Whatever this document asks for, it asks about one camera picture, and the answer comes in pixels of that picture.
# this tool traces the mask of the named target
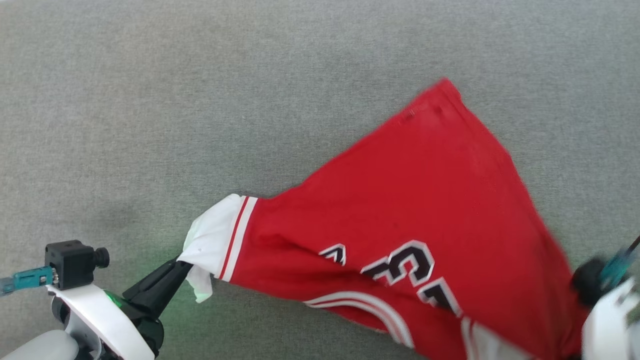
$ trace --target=black knob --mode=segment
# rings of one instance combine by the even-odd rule
[[[93,253],[93,262],[97,268],[106,268],[109,266],[109,252],[104,247],[95,249]]]
[[[605,265],[604,259],[595,257],[582,264],[573,273],[571,283],[578,291],[578,298],[582,305],[593,308],[600,298],[611,290],[610,286],[603,288],[600,281],[600,273]]]

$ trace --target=jersey number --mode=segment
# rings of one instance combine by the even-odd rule
[[[347,263],[347,252],[345,251],[343,244],[335,244],[332,247],[328,247],[322,250],[318,255],[324,256],[327,259],[332,259],[334,263],[340,263],[342,266]]]
[[[421,301],[452,311],[456,315],[461,314],[458,301],[447,285],[443,277],[428,282],[435,266],[435,260],[427,245],[421,241],[411,240],[396,250],[389,256],[385,256],[365,267],[361,274],[369,276],[374,280],[385,278],[389,285],[393,285],[409,275],[409,280],[414,288],[421,286],[417,295]]]

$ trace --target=green light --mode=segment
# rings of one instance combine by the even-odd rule
[[[117,307],[122,307],[122,299],[118,295],[115,295],[114,293],[111,293],[107,290],[104,290],[104,293],[107,294],[109,299],[111,299],[111,301],[113,301],[113,303],[116,304]]]

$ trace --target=teal connector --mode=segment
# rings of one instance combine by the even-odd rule
[[[50,266],[17,272],[13,277],[0,279],[0,288],[2,289],[0,296],[9,295],[17,290],[51,285],[56,282],[56,278],[56,272]]]
[[[619,251],[600,272],[600,283],[603,288],[618,286],[635,260],[636,254],[633,250]]]

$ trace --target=jersey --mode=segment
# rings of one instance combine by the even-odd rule
[[[509,154],[446,79],[299,186],[231,195],[179,258],[388,332],[432,360],[564,359],[586,310]]]

